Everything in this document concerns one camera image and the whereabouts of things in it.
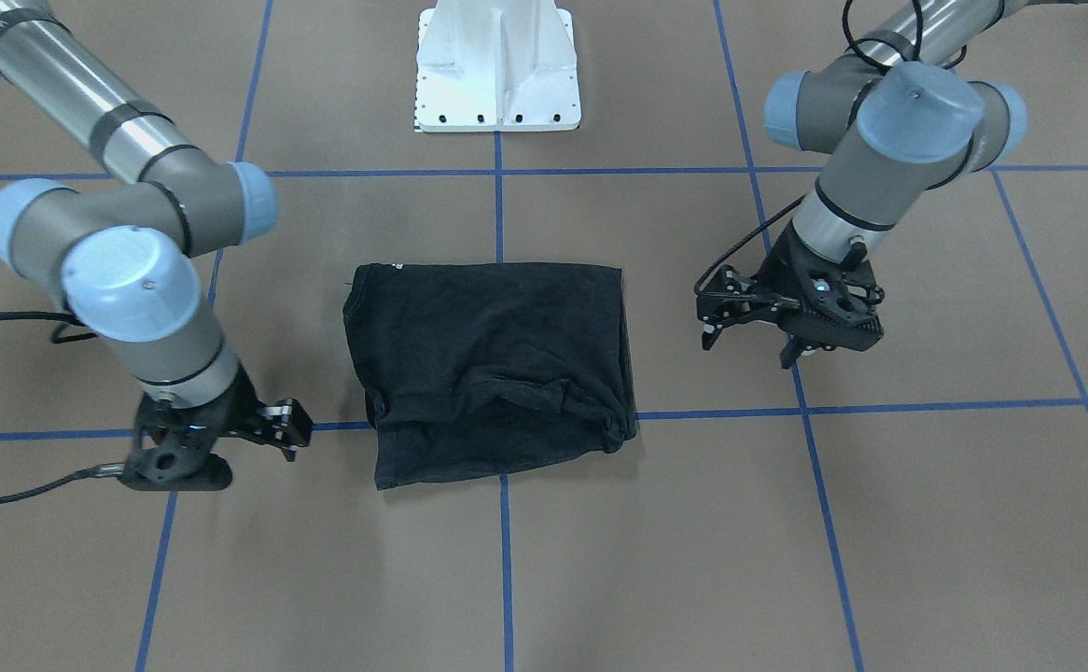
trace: folded black shirt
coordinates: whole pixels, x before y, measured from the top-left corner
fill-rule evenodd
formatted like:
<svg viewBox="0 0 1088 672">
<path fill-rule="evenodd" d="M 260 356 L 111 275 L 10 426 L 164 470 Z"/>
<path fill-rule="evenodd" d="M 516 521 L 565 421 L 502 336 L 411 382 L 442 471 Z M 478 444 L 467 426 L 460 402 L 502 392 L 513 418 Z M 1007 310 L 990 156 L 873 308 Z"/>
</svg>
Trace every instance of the folded black shirt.
<svg viewBox="0 0 1088 672">
<path fill-rule="evenodd" d="M 344 328 L 378 489 L 518 472 L 634 437 L 618 269 L 369 264 Z"/>
</svg>

